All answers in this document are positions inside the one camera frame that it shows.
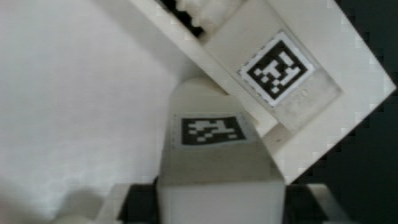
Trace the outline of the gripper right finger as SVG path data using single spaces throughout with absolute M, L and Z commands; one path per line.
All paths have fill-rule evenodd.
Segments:
M 327 220 L 321 222 L 321 224 L 355 224 L 355 221 L 350 219 L 343 210 L 328 187 L 323 184 L 309 184 L 307 188 L 327 216 Z

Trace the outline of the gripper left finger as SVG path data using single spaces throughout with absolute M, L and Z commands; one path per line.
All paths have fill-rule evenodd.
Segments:
M 122 224 L 119 214 L 128 196 L 129 184 L 115 184 L 104 197 L 103 206 L 94 219 L 94 224 Z

